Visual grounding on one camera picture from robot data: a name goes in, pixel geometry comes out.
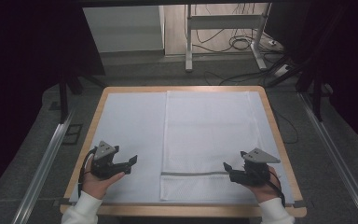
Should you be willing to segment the white metal desk frame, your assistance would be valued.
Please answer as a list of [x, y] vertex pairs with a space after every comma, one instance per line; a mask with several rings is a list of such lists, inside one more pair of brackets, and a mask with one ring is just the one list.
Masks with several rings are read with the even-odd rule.
[[212, 15], [212, 16], [193, 16], [191, 5], [187, 6], [186, 13], [186, 67], [187, 72], [193, 70], [192, 52], [192, 31], [193, 30], [212, 30], [212, 29], [256, 29], [255, 39], [251, 42], [251, 51], [255, 61], [261, 71], [265, 71], [267, 66], [261, 56], [259, 44], [261, 36], [268, 19], [271, 3], [267, 3], [260, 15]]

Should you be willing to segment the white cabinet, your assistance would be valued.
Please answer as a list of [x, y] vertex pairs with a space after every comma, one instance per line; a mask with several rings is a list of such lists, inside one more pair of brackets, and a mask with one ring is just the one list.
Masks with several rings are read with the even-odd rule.
[[163, 7], [84, 7], [83, 11], [99, 52], [164, 49]]

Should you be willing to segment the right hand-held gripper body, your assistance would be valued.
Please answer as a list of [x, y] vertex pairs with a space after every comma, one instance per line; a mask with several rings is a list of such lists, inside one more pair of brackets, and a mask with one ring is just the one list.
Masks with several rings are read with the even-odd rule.
[[269, 163], [280, 163], [281, 160], [260, 148], [247, 152], [242, 170], [234, 170], [229, 174], [231, 182], [241, 185], [260, 187], [270, 181]]

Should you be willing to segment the aluminium floor rail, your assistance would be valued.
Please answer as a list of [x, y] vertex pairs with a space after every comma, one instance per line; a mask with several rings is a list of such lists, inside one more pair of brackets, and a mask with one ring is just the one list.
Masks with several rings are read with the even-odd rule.
[[304, 106], [316, 133], [319, 135], [321, 141], [323, 142], [324, 148], [327, 151], [330, 160], [336, 167], [337, 172], [342, 179], [345, 188], [349, 192], [358, 210], [358, 182], [355, 180], [347, 163], [343, 160], [340, 152], [338, 151], [337, 145], [333, 141], [329, 132], [326, 130], [324, 123], [322, 121], [319, 121], [314, 114], [309, 96], [306, 93], [299, 93], [298, 97], [300, 98], [302, 105]]
[[75, 111], [74, 108], [71, 108], [64, 119], [58, 124], [10, 224], [27, 224]]

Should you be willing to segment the white mesh laundry bag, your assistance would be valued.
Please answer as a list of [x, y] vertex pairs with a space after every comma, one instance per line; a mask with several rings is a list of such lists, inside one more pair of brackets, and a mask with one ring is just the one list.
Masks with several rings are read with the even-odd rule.
[[242, 203], [252, 193], [224, 169], [243, 165], [240, 153], [261, 143], [255, 91], [167, 93], [160, 199]]

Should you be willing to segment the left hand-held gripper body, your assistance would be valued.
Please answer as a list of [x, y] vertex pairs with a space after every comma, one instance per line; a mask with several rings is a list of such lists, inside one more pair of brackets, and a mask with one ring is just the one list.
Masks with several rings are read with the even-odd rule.
[[108, 179], [113, 175], [118, 174], [116, 166], [113, 164], [115, 156], [115, 149], [104, 141], [95, 148], [91, 164], [91, 173], [101, 180]]

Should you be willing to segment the wooden table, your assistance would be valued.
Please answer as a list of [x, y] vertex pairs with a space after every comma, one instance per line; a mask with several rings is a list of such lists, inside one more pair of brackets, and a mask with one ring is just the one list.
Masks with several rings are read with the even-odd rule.
[[[76, 165], [63, 198], [69, 199], [70, 203], [76, 197], [77, 177], [80, 165], [91, 146], [91, 138], [95, 136], [97, 123], [102, 117], [108, 96], [114, 93], [163, 93], [165, 91], [190, 91], [190, 92], [240, 92], [251, 91], [260, 96], [262, 111], [267, 116], [268, 125], [271, 129], [273, 142], [277, 146], [278, 154], [282, 158], [282, 168], [288, 174], [288, 185], [293, 190], [294, 201], [286, 205], [286, 211], [293, 217], [304, 217], [307, 208], [294, 208], [295, 201], [304, 201], [296, 181], [291, 162], [288, 158], [285, 146], [278, 130], [277, 122], [273, 118], [272, 107], [266, 91], [260, 86], [155, 86], [155, 87], [107, 87], [99, 99], [99, 103], [93, 115], [89, 130], [86, 134], [84, 144], [80, 150]], [[70, 205], [61, 205], [60, 210], [65, 211]], [[254, 204], [211, 204], [211, 203], [104, 203], [98, 210], [102, 216], [118, 217], [259, 217], [260, 208]]]

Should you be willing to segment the white power strip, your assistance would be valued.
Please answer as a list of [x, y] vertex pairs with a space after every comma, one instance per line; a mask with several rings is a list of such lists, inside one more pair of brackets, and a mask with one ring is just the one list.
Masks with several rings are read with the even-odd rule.
[[285, 73], [287, 73], [288, 71], [290, 71], [292, 68], [293, 68], [292, 65], [284, 64], [274, 73], [274, 76], [280, 77], [280, 76], [284, 75]]

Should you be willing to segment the black curtain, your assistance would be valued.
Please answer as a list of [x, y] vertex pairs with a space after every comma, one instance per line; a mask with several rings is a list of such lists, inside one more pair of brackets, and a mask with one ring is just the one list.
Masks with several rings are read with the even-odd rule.
[[329, 85], [330, 103], [358, 134], [358, 0], [274, 2], [265, 32], [300, 67], [296, 88]]
[[78, 0], [0, 0], [0, 177], [62, 76], [103, 74]]

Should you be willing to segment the person's right hand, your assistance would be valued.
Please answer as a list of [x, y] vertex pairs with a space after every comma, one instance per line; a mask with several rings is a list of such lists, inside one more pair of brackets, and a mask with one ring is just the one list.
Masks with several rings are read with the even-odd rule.
[[[281, 188], [281, 183], [273, 167], [269, 167], [270, 183], [277, 189]], [[258, 203], [263, 203], [274, 198], [279, 198], [279, 193], [269, 184], [264, 184], [261, 187], [248, 187], [248, 189], [255, 195]]]

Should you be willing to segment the white table mat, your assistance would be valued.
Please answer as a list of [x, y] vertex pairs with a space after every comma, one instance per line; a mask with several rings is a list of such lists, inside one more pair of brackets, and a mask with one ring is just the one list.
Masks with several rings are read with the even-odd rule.
[[[103, 198], [105, 203], [180, 203], [160, 199], [168, 92], [114, 93], [108, 96], [91, 143], [97, 146], [104, 141], [111, 146], [119, 146], [119, 152], [114, 157], [115, 162], [127, 161], [135, 155], [138, 158], [131, 173], [108, 189]], [[272, 156], [278, 156], [267, 116], [262, 111], [261, 100], [255, 116], [261, 140], [257, 148]], [[250, 202], [242, 203], [255, 203], [255, 197], [253, 194], [252, 196]]]

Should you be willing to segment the black metal stand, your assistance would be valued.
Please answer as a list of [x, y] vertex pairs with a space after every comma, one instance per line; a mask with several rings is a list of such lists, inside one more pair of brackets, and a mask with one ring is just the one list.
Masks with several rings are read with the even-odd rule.
[[270, 81], [268, 88], [277, 86], [289, 77], [300, 74], [295, 88], [297, 92], [306, 92], [310, 86], [313, 86], [311, 94], [311, 107], [313, 115], [317, 120], [322, 121], [321, 116], [321, 99], [322, 99], [322, 75], [318, 69], [318, 60], [311, 56], [305, 62], [296, 65], [285, 74]]
[[59, 93], [60, 93], [60, 109], [61, 109], [61, 119], [60, 124], [64, 124], [69, 117], [68, 109], [68, 100], [67, 100], [67, 89], [75, 94], [81, 94], [83, 91], [83, 86], [81, 85], [79, 79], [83, 77], [87, 81], [97, 85], [98, 87], [104, 89], [107, 87], [107, 84], [99, 80], [98, 78], [87, 75], [85, 72], [76, 69], [72, 72], [62, 72], [59, 75]]

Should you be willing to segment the black floor plate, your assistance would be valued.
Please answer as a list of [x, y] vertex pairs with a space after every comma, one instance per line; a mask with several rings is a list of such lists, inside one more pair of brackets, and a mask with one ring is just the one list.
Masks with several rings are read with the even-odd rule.
[[71, 124], [64, 135], [62, 143], [66, 146], [74, 146], [77, 144], [83, 125], [82, 124]]

